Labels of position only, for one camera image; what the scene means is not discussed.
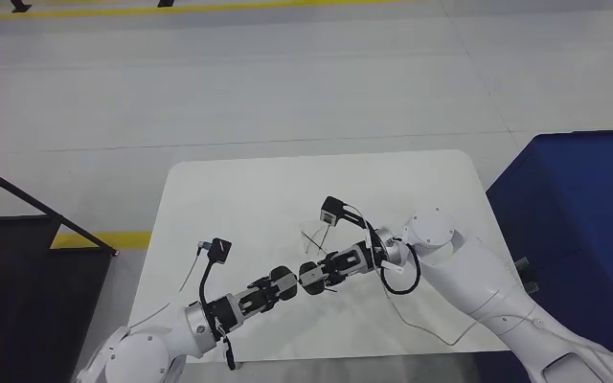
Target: floor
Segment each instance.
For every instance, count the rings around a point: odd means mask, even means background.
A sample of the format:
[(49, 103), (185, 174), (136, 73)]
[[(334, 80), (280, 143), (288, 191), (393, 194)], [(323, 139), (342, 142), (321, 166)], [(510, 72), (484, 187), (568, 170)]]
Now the floor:
[[(0, 174), (94, 232), (151, 230), (181, 161), (459, 148), (486, 189), (536, 134), (610, 128), (612, 96), (608, 0), (6, 20)], [(143, 261), (112, 265), (83, 353), (127, 320)], [(406, 358), (389, 381), (473, 381), (465, 362)], [(375, 362), (305, 363), (368, 381)]]

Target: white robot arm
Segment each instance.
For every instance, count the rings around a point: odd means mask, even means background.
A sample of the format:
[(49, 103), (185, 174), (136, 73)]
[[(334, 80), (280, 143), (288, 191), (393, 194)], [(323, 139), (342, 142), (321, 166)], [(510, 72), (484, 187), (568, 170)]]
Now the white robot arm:
[[(451, 217), (439, 209), (416, 212), (395, 237), (384, 227), (375, 230), (359, 212), (353, 214), (345, 207), (350, 205), (328, 197), (321, 220), (335, 226), (345, 219), (362, 228), (366, 239), (317, 263), (304, 263), (298, 282), (308, 294), (321, 294), (351, 275), (380, 270), (387, 291), (404, 295), (414, 291), (424, 276), (451, 304), (496, 334), (521, 361), (533, 383), (613, 383), (612, 354), (549, 315), (502, 260), (478, 237), (456, 230)], [(207, 304), (204, 281), (213, 262), (225, 261), (231, 243), (216, 238), (206, 245), (210, 262), (200, 284), (200, 302), (181, 310), (170, 328), (131, 331), (121, 327), (79, 373), (78, 381), (175, 382), (187, 355), (200, 358), (219, 341), (226, 347), (228, 366), (234, 369), (227, 334), (277, 301), (294, 297), (297, 279), (280, 266), (236, 296), (228, 294)], [(404, 266), (408, 259), (418, 276), (411, 287), (396, 291), (386, 282), (385, 270)]]
[(322, 220), (336, 225), (346, 219), (368, 231), (366, 241), (331, 253), (318, 264), (301, 266), (299, 282), (311, 295), (346, 277), (381, 267), (385, 282), (386, 263), (403, 266), (412, 254), (418, 275), (464, 314), (486, 326), (517, 356), (533, 383), (613, 382), (613, 357), (604, 347), (588, 341), (563, 326), (523, 289), (512, 271), (475, 236), (460, 233), (451, 217), (434, 209), (416, 212), (400, 237), (374, 230), (363, 216), (347, 212), (349, 206), (329, 197), (322, 207)]
[(221, 341), (228, 367), (236, 366), (228, 334), (247, 319), (273, 308), (278, 301), (296, 296), (296, 276), (279, 266), (237, 295), (227, 294), (210, 303), (204, 298), (204, 281), (213, 263), (223, 263), (231, 243), (214, 239), (199, 244), (208, 250), (209, 265), (200, 283), (200, 302), (182, 309), (171, 327), (145, 327), (132, 331), (121, 327), (96, 351), (78, 382), (171, 383), (176, 382), (187, 355), (201, 358)]

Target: tabletop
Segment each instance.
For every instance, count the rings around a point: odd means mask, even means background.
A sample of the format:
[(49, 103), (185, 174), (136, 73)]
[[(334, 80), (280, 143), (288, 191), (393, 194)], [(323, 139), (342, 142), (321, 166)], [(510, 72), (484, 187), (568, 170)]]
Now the tabletop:
[[(209, 301), (239, 293), (276, 266), (297, 274), (302, 263), (321, 259), (306, 254), (301, 231), (316, 224), (328, 195), (357, 207), (375, 227), (394, 231), (414, 210), (439, 207), (512, 265), (472, 162), (459, 150), (186, 162), (169, 173), (129, 322), (170, 302), (148, 322), (169, 326), (180, 307), (197, 301), (205, 259), (183, 292), (177, 291), (199, 240), (220, 237), (233, 243), (226, 263), (216, 264), (207, 280)], [(361, 230), (341, 222), (326, 250), (343, 250), (362, 239)], [(414, 268), (407, 265), (390, 283), (405, 288), (414, 277)], [(352, 276), (335, 289), (309, 296), (299, 287), (292, 300), (249, 319), (230, 335), (236, 360), (506, 349), (481, 326), (452, 348), (408, 327), (387, 302), (375, 273)], [(392, 299), (405, 320), (447, 341), (471, 324), (426, 281), (412, 294)], [(223, 360), (222, 348), (217, 348), (190, 362)]]

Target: yellow line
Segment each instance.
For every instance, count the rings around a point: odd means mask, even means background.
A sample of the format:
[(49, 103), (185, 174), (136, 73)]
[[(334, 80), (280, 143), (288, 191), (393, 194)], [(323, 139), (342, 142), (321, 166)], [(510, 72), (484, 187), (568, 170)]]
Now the yellow line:
[[(94, 233), (97, 237), (118, 250), (147, 249), (151, 240), (151, 232), (103, 232)], [(51, 245), (52, 249), (66, 249), (96, 246), (84, 237), (75, 233), (58, 233)]]
[(164, 13), (187, 13), (187, 12), (212, 12), (212, 11), (239, 11), (239, 10), (262, 10), (281, 7), (314, 7), (314, 6), (342, 6), (355, 4), (380, 4), (380, 3), (412, 3), (416, 0), (295, 0), (295, 1), (272, 1), (262, 3), (236, 3), (236, 4), (203, 4), (189, 5), (184, 7), (169, 8), (126, 8), (107, 10), (62, 10), (62, 11), (35, 11), (25, 13), (4, 13), (0, 19), (17, 18), (53, 18), (53, 17), (82, 17), (82, 16), (142, 16)]

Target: blue box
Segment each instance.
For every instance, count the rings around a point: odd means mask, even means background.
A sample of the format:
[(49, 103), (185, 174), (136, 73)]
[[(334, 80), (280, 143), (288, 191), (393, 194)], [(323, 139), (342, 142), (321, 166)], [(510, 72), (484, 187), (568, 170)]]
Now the blue box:
[[(513, 260), (529, 262), (531, 297), (613, 349), (613, 131), (536, 136), (487, 195)], [(482, 380), (528, 382), (509, 376), (509, 358), (476, 354)]]

